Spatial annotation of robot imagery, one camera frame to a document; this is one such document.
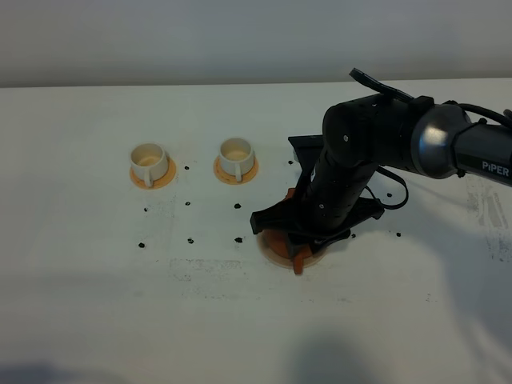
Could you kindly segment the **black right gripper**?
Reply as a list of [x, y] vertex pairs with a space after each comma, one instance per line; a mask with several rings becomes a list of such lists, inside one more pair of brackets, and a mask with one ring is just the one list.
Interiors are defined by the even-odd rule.
[[279, 230], [289, 234], [310, 234], [311, 252], [350, 236], [350, 229], [369, 218], [379, 219], [382, 207], [375, 199], [360, 195], [378, 168], [375, 162], [344, 167], [323, 150], [310, 174], [304, 194], [284, 199], [250, 216], [253, 234]]

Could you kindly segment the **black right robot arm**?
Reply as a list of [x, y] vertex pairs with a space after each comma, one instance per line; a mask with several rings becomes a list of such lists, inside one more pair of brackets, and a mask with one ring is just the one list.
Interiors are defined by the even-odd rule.
[[362, 196], [376, 173], [392, 179], [399, 170], [435, 179], [469, 173], [511, 182], [511, 120], [469, 104], [375, 94], [332, 106], [320, 135], [289, 141], [302, 168], [298, 183], [285, 200], [254, 212], [250, 224], [255, 234], [277, 233], [290, 258], [380, 218], [387, 205]]

